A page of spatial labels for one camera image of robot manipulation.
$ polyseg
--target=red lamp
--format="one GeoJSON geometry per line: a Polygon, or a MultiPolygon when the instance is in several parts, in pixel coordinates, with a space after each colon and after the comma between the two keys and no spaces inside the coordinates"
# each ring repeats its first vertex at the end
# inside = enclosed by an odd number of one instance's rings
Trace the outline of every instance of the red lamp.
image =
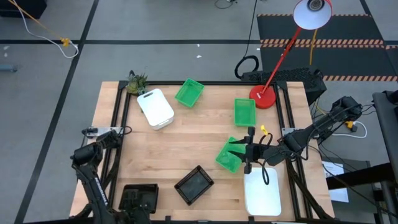
{"type": "Polygon", "coordinates": [[[323,27],[330,20],[331,15],[332,6],[330,0],[301,0],[297,3],[293,11],[294,21],[298,25],[294,36],[284,49],[284,52],[280,56],[280,59],[275,66],[274,71],[272,71],[267,83],[265,85],[257,85],[250,91],[249,98],[256,101],[257,108],[267,109],[275,103],[275,92],[273,89],[269,88],[269,84],[286,55],[292,49],[300,31],[302,29],[314,30],[323,27]]]}

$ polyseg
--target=green plastic basket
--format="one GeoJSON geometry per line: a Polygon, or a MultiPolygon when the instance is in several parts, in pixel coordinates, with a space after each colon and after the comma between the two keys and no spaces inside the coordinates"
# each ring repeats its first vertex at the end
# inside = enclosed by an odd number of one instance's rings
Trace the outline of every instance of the green plastic basket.
{"type": "Polygon", "coordinates": [[[183,105],[192,108],[204,88],[204,85],[189,78],[181,86],[181,89],[178,91],[174,98],[183,105]]]}
{"type": "Polygon", "coordinates": [[[256,102],[250,99],[235,99],[234,104],[235,125],[255,126],[256,125],[256,102]]]}
{"type": "Polygon", "coordinates": [[[238,171],[239,166],[242,164],[242,161],[228,151],[235,152],[245,152],[244,144],[230,144],[229,142],[236,141],[234,137],[229,137],[228,141],[225,143],[223,149],[218,154],[216,158],[216,162],[223,166],[225,169],[228,169],[232,173],[236,173],[238,171]]]}

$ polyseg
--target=black plastic tray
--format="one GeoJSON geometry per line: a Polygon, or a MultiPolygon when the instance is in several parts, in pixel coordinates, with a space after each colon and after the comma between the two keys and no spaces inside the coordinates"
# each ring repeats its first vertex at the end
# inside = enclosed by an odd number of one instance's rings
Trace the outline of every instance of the black plastic tray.
{"type": "Polygon", "coordinates": [[[214,181],[207,175],[201,166],[194,168],[180,182],[174,185],[174,188],[181,195],[184,201],[191,205],[196,199],[204,194],[214,181]]]}
{"type": "Polygon", "coordinates": [[[127,184],[123,188],[119,209],[125,210],[127,203],[148,205],[147,211],[151,214],[156,212],[157,195],[159,187],[157,184],[127,184]]]}

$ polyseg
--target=gray floor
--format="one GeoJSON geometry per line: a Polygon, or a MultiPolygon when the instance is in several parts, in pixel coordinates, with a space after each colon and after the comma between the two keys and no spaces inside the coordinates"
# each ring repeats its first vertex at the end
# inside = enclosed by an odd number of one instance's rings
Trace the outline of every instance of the gray floor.
{"type": "MultiPolygon", "coordinates": [[[[398,2],[367,2],[384,39],[398,40],[394,22],[398,21],[394,12],[398,2]]],[[[254,0],[240,0],[224,10],[216,9],[213,3],[212,0],[99,0],[88,39],[246,39],[254,0]]],[[[292,0],[259,1],[257,13],[291,13],[295,3],[292,0]]],[[[48,4],[40,21],[65,37],[79,39],[92,1],[48,0],[48,4]]],[[[334,0],[333,5],[335,14],[364,13],[359,0],[334,0]]],[[[31,21],[29,27],[35,34],[49,36],[31,21]]],[[[7,31],[0,32],[0,39],[34,39],[26,34],[20,19],[0,17],[0,29],[7,31]]],[[[259,38],[256,23],[252,36],[259,38]]],[[[85,45],[25,222],[68,216],[76,180],[69,155],[81,143],[80,130],[91,124],[102,81],[124,79],[130,69],[145,72],[151,80],[188,77],[235,80],[234,66],[245,47],[228,44],[85,45]]],[[[249,55],[259,55],[258,47],[251,45],[249,55]]],[[[0,58],[0,63],[19,66],[17,73],[0,73],[0,136],[4,139],[0,159],[3,180],[0,217],[2,223],[13,223],[71,60],[63,58],[52,45],[0,45],[0,58]]],[[[241,70],[251,68],[252,64],[248,63],[241,70]]],[[[328,91],[320,100],[324,109],[343,95],[368,104],[373,92],[398,88],[394,82],[327,82],[326,85],[328,91]]],[[[388,158],[376,115],[364,116],[360,121],[368,128],[366,139],[332,137],[325,146],[343,158],[369,160],[372,165],[386,162],[388,158]]],[[[336,214],[347,219],[357,215],[338,208],[336,214]]]]}

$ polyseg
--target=white plastic box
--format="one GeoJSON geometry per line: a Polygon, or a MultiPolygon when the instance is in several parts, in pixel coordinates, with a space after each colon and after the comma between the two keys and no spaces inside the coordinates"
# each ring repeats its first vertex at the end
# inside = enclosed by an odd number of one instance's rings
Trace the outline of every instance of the white plastic box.
{"type": "Polygon", "coordinates": [[[278,175],[275,169],[266,168],[269,185],[262,179],[262,169],[253,167],[244,175],[244,201],[250,215],[274,216],[282,212],[280,204],[278,175]]]}
{"type": "Polygon", "coordinates": [[[141,96],[137,102],[154,130],[165,127],[174,120],[174,110],[164,97],[162,90],[154,89],[141,96]]]}

